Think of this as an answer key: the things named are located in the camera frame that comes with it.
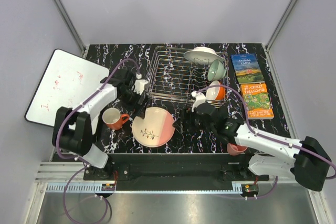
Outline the pink cream floral plate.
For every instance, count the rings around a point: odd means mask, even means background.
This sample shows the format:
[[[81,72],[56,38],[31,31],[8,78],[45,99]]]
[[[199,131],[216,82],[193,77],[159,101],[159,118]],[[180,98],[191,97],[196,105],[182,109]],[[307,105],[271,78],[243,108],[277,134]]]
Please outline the pink cream floral plate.
[[[136,116],[132,123],[133,137],[145,147],[160,147],[174,135],[174,118],[165,109],[146,108],[144,118]]]

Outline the metal wire dish rack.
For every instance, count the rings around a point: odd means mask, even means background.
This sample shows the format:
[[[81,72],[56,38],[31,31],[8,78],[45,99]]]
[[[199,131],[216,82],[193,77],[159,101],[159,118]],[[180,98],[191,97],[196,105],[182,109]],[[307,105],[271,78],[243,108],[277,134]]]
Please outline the metal wire dish rack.
[[[148,73],[146,90],[153,106],[182,108],[193,103],[191,93],[208,85],[209,59],[187,60],[189,49],[157,46]]]

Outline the orange and white bowl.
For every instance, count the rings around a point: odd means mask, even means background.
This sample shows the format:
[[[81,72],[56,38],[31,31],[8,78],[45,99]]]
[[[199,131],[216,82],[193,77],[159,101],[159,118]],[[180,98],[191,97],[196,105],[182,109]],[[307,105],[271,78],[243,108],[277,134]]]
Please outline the orange and white bowl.
[[[224,87],[217,87],[216,85],[220,85],[219,81],[213,81],[209,88],[206,91],[206,99],[211,101],[221,101],[224,99],[225,96],[225,88]]]

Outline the green ceramic bowl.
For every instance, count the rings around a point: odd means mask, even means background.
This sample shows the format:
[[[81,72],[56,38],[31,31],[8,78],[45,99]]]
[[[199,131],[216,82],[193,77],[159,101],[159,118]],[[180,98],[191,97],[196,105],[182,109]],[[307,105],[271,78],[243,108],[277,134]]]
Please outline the green ceramic bowl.
[[[223,63],[219,60],[214,60],[212,64],[209,67],[208,73],[207,73],[207,79],[208,81],[217,81],[222,79],[225,76],[226,69],[223,65]]]

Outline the white scalloped plate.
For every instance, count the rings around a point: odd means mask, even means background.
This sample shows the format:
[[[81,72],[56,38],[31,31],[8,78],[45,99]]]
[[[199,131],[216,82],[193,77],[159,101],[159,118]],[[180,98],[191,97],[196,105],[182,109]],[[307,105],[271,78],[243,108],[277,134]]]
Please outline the white scalloped plate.
[[[223,59],[215,52],[215,50],[208,47],[196,47],[184,53],[184,58],[192,63],[198,65],[211,65],[215,60],[223,63]]]

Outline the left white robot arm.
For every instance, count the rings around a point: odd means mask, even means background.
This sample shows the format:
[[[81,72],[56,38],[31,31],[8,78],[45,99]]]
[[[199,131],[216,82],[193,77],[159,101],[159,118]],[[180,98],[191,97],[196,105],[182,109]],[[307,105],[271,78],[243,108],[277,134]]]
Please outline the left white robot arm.
[[[146,103],[149,82],[141,74],[129,70],[114,71],[116,77],[101,79],[95,91],[74,108],[61,106],[55,116],[52,144],[63,159],[77,158],[95,167],[103,180],[113,175],[112,159],[96,146],[98,127],[108,104],[119,100],[127,109],[139,114]]]

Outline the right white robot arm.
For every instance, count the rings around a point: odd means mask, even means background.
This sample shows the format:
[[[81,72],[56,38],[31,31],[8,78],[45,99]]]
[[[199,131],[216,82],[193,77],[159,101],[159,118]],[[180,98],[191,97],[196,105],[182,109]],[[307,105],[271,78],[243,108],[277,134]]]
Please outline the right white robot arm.
[[[213,133],[216,140],[223,144],[252,148],[267,154],[267,157],[254,154],[238,167],[239,176],[244,180],[256,175],[292,177],[309,190],[322,191],[324,182],[329,179],[331,158],[313,137],[299,140],[259,131],[248,122],[230,118],[223,108],[207,102],[195,108],[183,108],[180,125],[183,133],[203,130]]]

